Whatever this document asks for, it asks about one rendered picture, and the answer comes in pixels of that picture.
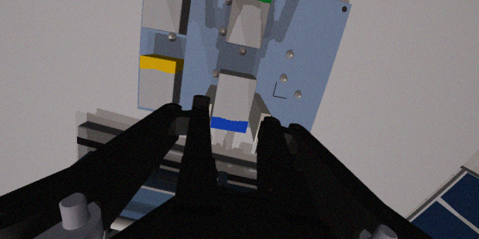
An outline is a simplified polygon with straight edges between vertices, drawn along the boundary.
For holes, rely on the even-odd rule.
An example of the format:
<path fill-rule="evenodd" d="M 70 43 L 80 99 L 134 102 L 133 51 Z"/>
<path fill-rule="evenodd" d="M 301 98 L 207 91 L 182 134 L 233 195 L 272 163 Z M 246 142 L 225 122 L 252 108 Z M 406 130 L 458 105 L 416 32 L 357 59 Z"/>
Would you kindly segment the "grey metal blank with green end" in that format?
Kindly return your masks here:
<path fill-rule="evenodd" d="M 260 49 L 272 0 L 233 0 L 225 42 Z"/>

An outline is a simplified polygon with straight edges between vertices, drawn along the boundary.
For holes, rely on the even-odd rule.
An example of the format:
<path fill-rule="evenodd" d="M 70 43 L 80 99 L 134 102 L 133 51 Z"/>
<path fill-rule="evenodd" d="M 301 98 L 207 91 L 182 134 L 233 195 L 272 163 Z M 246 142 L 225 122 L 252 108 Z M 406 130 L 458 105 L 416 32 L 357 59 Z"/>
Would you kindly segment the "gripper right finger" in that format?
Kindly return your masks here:
<path fill-rule="evenodd" d="M 281 126 L 258 93 L 248 121 L 257 144 L 257 191 L 272 192 L 277 239 L 433 239 L 303 126 Z"/>

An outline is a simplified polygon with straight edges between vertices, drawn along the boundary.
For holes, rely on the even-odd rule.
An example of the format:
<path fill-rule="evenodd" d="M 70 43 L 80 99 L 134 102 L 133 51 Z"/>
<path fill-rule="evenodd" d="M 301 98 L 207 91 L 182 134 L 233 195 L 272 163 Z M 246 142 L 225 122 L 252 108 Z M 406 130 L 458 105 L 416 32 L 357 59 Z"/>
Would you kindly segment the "grey block with red end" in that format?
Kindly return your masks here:
<path fill-rule="evenodd" d="M 187 34 L 191 0 L 144 0 L 141 27 Z"/>

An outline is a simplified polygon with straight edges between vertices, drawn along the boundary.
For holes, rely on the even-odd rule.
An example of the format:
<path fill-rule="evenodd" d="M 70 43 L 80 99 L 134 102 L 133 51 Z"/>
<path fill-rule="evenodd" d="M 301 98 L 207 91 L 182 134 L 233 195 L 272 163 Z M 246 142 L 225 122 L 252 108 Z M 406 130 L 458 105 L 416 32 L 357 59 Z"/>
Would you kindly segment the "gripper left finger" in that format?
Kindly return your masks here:
<path fill-rule="evenodd" d="M 216 88 L 195 95 L 192 111 L 166 103 L 73 166 L 0 196 L 0 239 L 103 239 L 179 136 L 167 239 L 226 239 L 210 134 Z"/>

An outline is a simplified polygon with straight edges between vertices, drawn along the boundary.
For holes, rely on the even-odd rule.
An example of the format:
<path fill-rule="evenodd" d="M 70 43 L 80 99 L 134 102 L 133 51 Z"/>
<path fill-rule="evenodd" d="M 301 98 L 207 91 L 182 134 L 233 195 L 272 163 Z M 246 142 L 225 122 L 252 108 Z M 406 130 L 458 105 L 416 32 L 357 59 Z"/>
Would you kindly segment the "grey block with yellow end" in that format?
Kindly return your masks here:
<path fill-rule="evenodd" d="M 180 103 L 184 59 L 164 55 L 140 55 L 138 106 L 158 109 Z"/>

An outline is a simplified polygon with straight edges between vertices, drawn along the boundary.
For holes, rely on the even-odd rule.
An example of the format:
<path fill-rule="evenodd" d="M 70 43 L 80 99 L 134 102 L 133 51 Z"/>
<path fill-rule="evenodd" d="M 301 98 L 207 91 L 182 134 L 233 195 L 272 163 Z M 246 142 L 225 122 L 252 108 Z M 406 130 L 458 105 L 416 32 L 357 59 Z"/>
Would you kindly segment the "grey block with blue end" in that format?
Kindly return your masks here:
<path fill-rule="evenodd" d="M 210 127 L 245 133 L 256 86 L 254 75 L 221 69 Z"/>

